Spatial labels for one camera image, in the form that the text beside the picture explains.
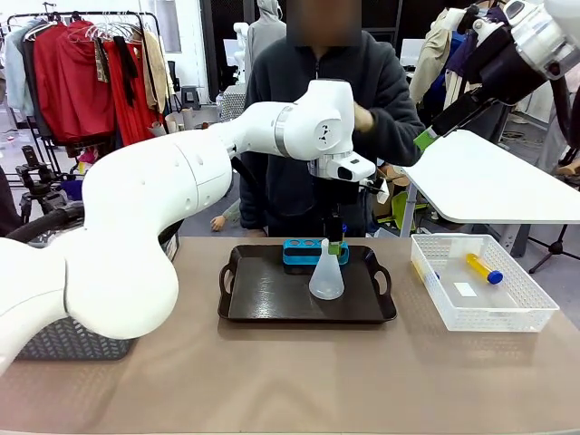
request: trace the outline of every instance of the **white plastic basket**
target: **white plastic basket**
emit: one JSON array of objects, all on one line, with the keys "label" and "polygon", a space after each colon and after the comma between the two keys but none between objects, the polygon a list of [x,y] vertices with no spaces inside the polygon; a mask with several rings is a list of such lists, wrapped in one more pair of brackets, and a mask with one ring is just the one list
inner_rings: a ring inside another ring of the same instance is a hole
[{"label": "white plastic basket", "polygon": [[[467,254],[501,271],[503,281],[486,284],[470,272]],[[560,309],[491,236],[412,236],[411,262],[450,331],[539,333]],[[456,279],[478,291],[460,293]]]}]

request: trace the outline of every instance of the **white table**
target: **white table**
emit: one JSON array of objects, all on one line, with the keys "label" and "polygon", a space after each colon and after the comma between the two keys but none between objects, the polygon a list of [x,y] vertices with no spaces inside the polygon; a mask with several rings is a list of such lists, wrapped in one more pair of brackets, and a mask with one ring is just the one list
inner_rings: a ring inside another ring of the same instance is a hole
[{"label": "white table", "polygon": [[523,224],[580,223],[580,192],[469,131],[427,148],[412,168],[401,237],[408,237],[417,190],[441,216],[457,223],[506,224],[511,252]]}]

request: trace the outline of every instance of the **conical flask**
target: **conical flask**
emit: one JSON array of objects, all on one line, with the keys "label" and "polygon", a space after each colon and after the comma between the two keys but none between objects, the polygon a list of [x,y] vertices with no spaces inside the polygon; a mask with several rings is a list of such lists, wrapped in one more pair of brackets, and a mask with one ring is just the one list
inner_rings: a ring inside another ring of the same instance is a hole
[{"label": "conical flask", "polygon": [[323,240],[323,252],[310,279],[310,293],[319,299],[333,301],[344,293],[343,274],[338,257],[328,253],[329,242]]}]

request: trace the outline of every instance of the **mannequin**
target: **mannequin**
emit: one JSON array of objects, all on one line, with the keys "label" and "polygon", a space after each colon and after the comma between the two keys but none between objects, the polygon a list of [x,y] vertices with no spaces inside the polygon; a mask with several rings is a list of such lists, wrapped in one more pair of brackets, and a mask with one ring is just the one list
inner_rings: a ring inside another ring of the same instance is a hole
[{"label": "mannequin", "polygon": [[257,7],[260,18],[247,31],[246,82],[250,79],[257,56],[271,43],[286,36],[286,24],[280,20],[282,9],[278,0],[257,0]]}]

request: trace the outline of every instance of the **table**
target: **table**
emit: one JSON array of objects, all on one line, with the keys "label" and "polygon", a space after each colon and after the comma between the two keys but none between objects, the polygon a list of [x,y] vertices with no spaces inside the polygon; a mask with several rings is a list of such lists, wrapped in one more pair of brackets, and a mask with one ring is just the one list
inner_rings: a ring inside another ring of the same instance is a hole
[{"label": "table", "polygon": [[218,318],[237,245],[182,238],[169,320],[120,362],[17,362],[0,378],[0,429],[55,434],[530,433],[580,428],[580,333],[449,333],[410,264],[409,239],[355,239],[392,277],[380,327],[248,327]]},{"label": "table", "polygon": [[412,168],[402,237],[411,232],[417,191],[457,223],[506,224],[511,252],[522,224],[580,223],[580,192],[465,130],[428,147]]}]

